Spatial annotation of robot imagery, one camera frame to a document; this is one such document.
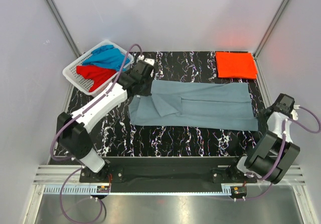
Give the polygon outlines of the grey blue t shirt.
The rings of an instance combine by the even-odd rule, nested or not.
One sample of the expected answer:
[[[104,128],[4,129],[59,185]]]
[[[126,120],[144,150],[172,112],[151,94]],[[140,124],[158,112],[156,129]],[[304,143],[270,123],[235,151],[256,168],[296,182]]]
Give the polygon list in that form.
[[[151,95],[135,96],[128,111],[136,126],[258,130],[247,83],[154,80]]]

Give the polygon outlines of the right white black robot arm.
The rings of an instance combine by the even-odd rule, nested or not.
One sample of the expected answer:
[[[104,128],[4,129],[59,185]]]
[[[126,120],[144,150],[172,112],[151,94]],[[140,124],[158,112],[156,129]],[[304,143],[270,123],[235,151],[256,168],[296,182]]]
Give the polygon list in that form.
[[[271,106],[258,114],[266,131],[247,156],[233,160],[227,170],[230,180],[265,180],[272,184],[281,181],[300,152],[289,133],[294,103],[293,97],[281,93]]]

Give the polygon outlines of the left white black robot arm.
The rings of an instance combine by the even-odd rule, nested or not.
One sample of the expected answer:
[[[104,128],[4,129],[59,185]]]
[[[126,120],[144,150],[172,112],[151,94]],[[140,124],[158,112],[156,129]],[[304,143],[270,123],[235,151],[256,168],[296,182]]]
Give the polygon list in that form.
[[[105,90],[84,107],[71,114],[61,113],[57,119],[55,141],[73,158],[88,167],[98,182],[108,177],[106,162],[94,150],[90,137],[92,129],[111,110],[135,95],[150,95],[155,72],[155,60],[138,60],[135,66],[117,74]]]

